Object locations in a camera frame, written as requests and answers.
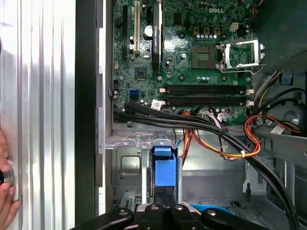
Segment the blue plastic tab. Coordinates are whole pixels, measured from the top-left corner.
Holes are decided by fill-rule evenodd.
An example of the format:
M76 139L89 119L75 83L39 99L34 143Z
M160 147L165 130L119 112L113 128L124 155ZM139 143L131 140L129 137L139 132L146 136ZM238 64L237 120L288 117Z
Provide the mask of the blue plastic tab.
M176 186L176 158L155 161L155 185Z
M172 156L172 149L171 147L155 147L154 154L157 157L171 157Z

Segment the hand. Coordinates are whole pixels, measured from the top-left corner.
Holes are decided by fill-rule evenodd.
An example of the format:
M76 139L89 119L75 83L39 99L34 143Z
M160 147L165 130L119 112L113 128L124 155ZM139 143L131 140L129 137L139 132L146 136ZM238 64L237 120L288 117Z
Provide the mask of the hand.
M8 157L8 148L5 138L0 131L0 170L7 172L11 169L6 158ZM14 220L20 206L19 201L13 202L15 196L15 187L10 187L9 183L0 185L0 230L5 230Z

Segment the pci slot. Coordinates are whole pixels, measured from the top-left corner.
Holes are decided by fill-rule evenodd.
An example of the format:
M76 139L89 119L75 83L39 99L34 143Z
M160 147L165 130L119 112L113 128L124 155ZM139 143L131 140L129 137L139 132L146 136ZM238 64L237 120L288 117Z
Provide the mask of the pci slot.
M134 53L140 53L141 3L134 2Z
M127 60L128 52L128 6L123 6L123 36L122 36L122 55L123 60Z
M167 96L165 101L170 106L189 107L207 106L245 106L245 97L201 97L201 96Z
M162 58L162 1L156 0L153 5L153 70L158 71Z
M165 91L169 94L244 94L249 86L245 85L173 85L166 84Z

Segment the white sticker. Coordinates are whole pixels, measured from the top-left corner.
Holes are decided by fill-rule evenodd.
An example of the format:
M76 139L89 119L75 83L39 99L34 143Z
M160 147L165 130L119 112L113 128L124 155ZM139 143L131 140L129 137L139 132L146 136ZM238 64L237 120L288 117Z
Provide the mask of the white sticker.
M229 114L228 113L219 113L219 115L217 116L217 119L221 122L221 121L223 121L223 119L229 119L230 118L230 116L229 116Z
M257 125L262 125L262 118L261 117L257 117L257 120L256 120L256 123L257 123Z
M152 102L152 109L160 110L162 106L162 101L153 100Z
M277 125L272 131L271 133L273 134L282 134L284 132L285 128L282 127L281 125Z

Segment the silver side panel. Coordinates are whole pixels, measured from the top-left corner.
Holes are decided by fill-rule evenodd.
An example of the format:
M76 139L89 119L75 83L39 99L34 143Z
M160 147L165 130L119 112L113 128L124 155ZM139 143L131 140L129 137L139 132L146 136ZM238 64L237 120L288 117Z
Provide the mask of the silver side panel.
M70 229L75 0L0 0L0 38L0 124L23 203L11 229Z

